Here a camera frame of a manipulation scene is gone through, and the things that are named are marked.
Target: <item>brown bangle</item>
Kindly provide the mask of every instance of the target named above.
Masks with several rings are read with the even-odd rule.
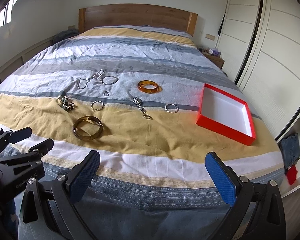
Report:
[[[152,85],[154,88],[144,88],[143,85]],[[150,80],[142,80],[138,83],[138,89],[142,92],[153,94],[159,90],[159,85]]]
[[[79,123],[81,123],[83,121],[87,121],[87,120],[91,120],[91,121],[95,122],[99,126],[99,130],[95,134],[84,136],[84,135],[79,134],[76,131],[76,129],[77,129],[77,126],[78,126]],[[77,138],[79,138],[80,140],[83,140],[83,141],[90,141],[90,140],[93,140],[93,139],[99,137],[100,134],[102,133],[102,131],[103,131],[103,125],[102,125],[102,122],[100,121],[100,119],[98,119],[98,118],[96,118],[94,116],[91,116],[91,115],[79,118],[77,121],[75,121],[75,123],[73,125],[74,135]]]

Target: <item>striped duvet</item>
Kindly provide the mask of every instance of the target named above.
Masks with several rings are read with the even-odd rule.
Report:
[[[118,77],[118,82],[106,86],[93,79],[87,88],[77,88],[78,78],[90,78],[101,68],[106,75]],[[137,88],[141,80],[153,80],[162,90],[142,93]],[[90,198],[111,203],[114,212],[121,207],[148,212],[196,208],[204,212],[213,207],[218,213],[225,203],[205,169],[207,152],[215,151],[238,175],[255,182],[280,181],[283,162],[251,105],[257,136],[252,146],[197,126],[204,83],[246,100],[196,49],[187,33],[136,26],[91,29],[40,52],[0,85],[0,128],[29,126],[33,131],[29,139],[8,147],[4,154],[20,154],[52,138],[54,147],[42,160],[46,174],[55,177],[96,149],[101,165],[91,183]],[[75,103],[69,113],[57,100],[64,95]],[[133,97],[143,101],[152,120],[143,118]],[[95,100],[105,103],[100,112],[90,108]],[[177,104],[178,113],[167,113],[167,103]],[[104,124],[100,138],[85,142],[73,134],[74,121],[85,115],[94,115]],[[91,134],[95,127],[82,129]],[[207,221],[211,219],[215,221],[216,216],[207,216]]]

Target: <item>bedsheet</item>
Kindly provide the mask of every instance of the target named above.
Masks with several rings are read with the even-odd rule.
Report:
[[[78,78],[90,78],[100,69],[118,81],[103,85],[94,78],[85,89],[77,87]],[[160,91],[141,92],[141,80],[155,81]],[[0,128],[29,126],[33,131],[3,155],[24,153],[52,138],[54,147],[42,161],[46,175],[56,177],[95,149],[100,168],[77,208],[98,237],[184,239],[191,234],[205,239],[229,208],[205,168],[208,152],[216,152],[253,182],[275,179],[280,184],[284,170],[276,142],[250,103],[257,137],[251,146],[195,124],[204,83],[247,101],[187,33],[138,26],[93,28],[43,50],[0,85]],[[74,110],[60,107],[58,98],[65,95],[75,103]],[[143,118],[133,97],[142,100],[151,120]],[[99,112],[90,108],[96,100],[105,104]],[[179,111],[167,113],[167,103],[177,104]],[[100,138],[82,141],[73,134],[75,120],[86,115],[102,121]],[[89,134],[94,129],[82,127]],[[151,221],[152,226],[145,226]],[[115,230],[109,228],[113,223]]]

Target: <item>nightstand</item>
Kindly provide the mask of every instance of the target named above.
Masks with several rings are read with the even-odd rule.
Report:
[[[202,54],[209,59],[214,65],[216,65],[218,68],[222,68],[224,64],[224,60],[221,57],[213,56],[209,54],[208,52],[203,51]]]

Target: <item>wooden headboard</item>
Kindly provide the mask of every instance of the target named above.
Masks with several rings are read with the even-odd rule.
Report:
[[[119,3],[79,9],[79,32],[93,27],[134,25],[164,27],[194,34],[197,14],[180,9],[138,3]]]

